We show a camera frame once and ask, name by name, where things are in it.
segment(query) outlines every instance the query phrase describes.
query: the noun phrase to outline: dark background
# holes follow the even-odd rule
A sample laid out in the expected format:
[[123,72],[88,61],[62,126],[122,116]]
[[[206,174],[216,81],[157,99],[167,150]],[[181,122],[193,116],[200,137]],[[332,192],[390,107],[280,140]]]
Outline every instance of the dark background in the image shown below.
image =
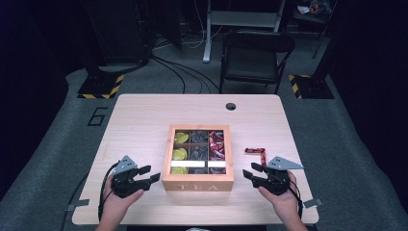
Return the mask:
[[[118,21],[98,20],[104,14],[98,16],[97,9],[109,8],[104,4],[85,8],[79,0],[0,3],[0,122],[5,131],[0,143],[1,197],[35,152],[64,103],[65,76],[85,64],[107,65],[112,60],[135,63],[144,59],[149,51],[145,46],[154,42],[156,32],[181,47],[178,13],[191,18],[190,13],[195,13],[191,2],[149,4],[147,24],[140,24],[134,11],[126,11],[129,8],[111,8],[105,16],[124,15],[122,19],[127,23],[122,27],[117,27]],[[222,9],[225,2],[219,1],[215,7]],[[274,7],[244,0],[236,2],[241,3],[235,7],[250,7],[252,11]],[[202,18],[206,16],[205,3],[197,1]],[[323,56],[330,61],[330,76],[361,140],[390,177],[405,210],[408,208],[408,127],[404,115],[408,105],[406,5],[402,0],[386,4],[340,1],[331,28],[330,52]],[[124,39],[121,44],[129,46],[125,49],[116,46],[117,37]],[[101,38],[110,43],[101,43]]]

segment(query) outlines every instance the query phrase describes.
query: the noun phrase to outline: black cable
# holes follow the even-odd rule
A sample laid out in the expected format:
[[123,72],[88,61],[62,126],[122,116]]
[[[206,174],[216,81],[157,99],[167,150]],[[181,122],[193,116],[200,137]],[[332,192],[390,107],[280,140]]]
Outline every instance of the black cable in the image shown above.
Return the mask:
[[183,93],[186,92],[186,83],[184,82],[183,77],[181,77],[181,75],[180,75],[179,73],[177,73],[177,71],[175,71],[174,69],[172,69],[170,66],[164,64],[162,61],[156,59],[155,56],[152,56],[151,59],[154,60],[154,61],[156,61],[156,62],[159,63],[159,64],[162,64],[163,66],[167,67],[167,68],[170,69],[171,71],[173,71],[173,72],[181,79],[181,82],[183,82]]
[[171,65],[174,66],[174,68],[177,68],[177,69],[183,71],[184,73],[190,75],[192,78],[196,79],[198,81],[198,83],[200,84],[199,93],[201,93],[202,90],[203,90],[203,83],[206,85],[208,92],[211,93],[210,88],[208,87],[207,83],[205,83],[203,80],[201,80],[200,78],[194,76],[193,74],[189,73],[187,70],[183,69],[182,67],[180,67],[178,65],[175,65],[175,64],[171,64]]
[[[74,193],[73,193],[73,194],[71,195],[71,197],[69,198],[68,206],[71,204],[72,199],[74,198],[75,194],[77,193],[79,187],[82,185],[82,183],[85,181],[85,179],[87,179],[88,174],[89,174],[89,172],[88,172],[87,174],[85,174],[85,176],[82,178],[82,180],[79,182],[79,184],[78,184],[77,187],[75,188]],[[67,206],[66,209],[65,209],[63,222],[61,223],[61,229],[60,229],[61,231],[64,230],[66,215],[67,215],[67,213],[68,213],[68,206]]]
[[204,77],[205,79],[207,79],[211,84],[213,84],[214,87],[216,87],[217,90],[219,90],[218,86],[217,86],[210,78],[208,78],[208,77],[205,76],[203,73],[201,73],[201,72],[199,72],[199,71],[197,71],[197,70],[194,70],[194,69],[192,69],[192,68],[190,68],[190,67],[188,67],[188,66],[182,65],[182,64],[178,64],[178,63],[174,63],[174,62],[171,62],[171,61],[167,61],[167,60],[162,59],[162,58],[160,58],[160,57],[154,56],[153,54],[152,54],[152,57],[154,57],[155,59],[158,59],[158,60],[160,60],[160,61],[162,61],[162,62],[166,62],[166,63],[168,63],[168,64],[178,65],[178,66],[181,66],[181,67],[183,67],[183,68],[186,68],[186,69],[188,69],[188,70],[190,70],[190,71],[193,71],[193,72],[195,72],[195,73],[201,75],[201,76]]
[[120,163],[120,161],[118,161],[116,164],[113,164],[113,165],[108,169],[108,171],[106,172],[105,177],[104,177],[104,179],[103,179],[102,187],[101,187],[101,192],[100,192],[100,194],[99,194],[99,206],[98,206],[98,218],[99,218],[99,220],[101,220],[101,218],[102,218],[103,205],[104,205],[105,200],[106,200],[106,198],[105,198],[105,199],[103,198],[103,191],[105,190],[106,180],[108,179],[108,176],[109,176],[109,173],[111,172],[111,170],[114,169],[119,163]]
[[298,192],[299,195],[297,195],[297,193],[294,192],[294,190],[293,190],[291,187],[288,187],[288,189],[291,191],[291,193],[294,195],[294,197],[295,197],[296,200],[297,200],[297,206],[299,207],[298,210],[297,210],[297,213],[299,214],[299,217],[302,218],[302,214],[303,214],[303,201],[302,201],[301,198],[300,198],[300,190],[299,190],[299,188],[297,187],[297,184],[295,184],[293,181],[291,181],[291,182],[292,182],[292,184],[294,184],[294,186],[296,187],[297,192]]

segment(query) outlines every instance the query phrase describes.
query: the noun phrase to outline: chair leg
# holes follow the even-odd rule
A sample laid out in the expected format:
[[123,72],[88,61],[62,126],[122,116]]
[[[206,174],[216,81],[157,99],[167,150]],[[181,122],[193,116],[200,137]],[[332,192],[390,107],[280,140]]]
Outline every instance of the chair leg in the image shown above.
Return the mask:
[[224,79],[222,76],[219,78],[219,93],[222,94],[222,84],[224,82]]
[[317,55],[317,53],[319,51],[319,48],[321,46],[321,42],[323,41],[324,35],[326,34],[326,30],[327,30],[327,26],[324,28],[324,31],[319,36],[318,47],[316,47],[316,51],[315,51],[315,54],[313,55],[313,59],[316,57],[316,55]]

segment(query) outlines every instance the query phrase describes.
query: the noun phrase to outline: chair backrest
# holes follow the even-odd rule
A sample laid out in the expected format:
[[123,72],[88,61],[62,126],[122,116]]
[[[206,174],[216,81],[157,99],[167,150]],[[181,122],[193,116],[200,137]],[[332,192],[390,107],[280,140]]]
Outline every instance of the chair backrest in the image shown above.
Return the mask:
[[294,50],[294,41],[275,32],[238,30],[225,37],[222,47],[224,51],[227,47],[240,47],[291,54]]

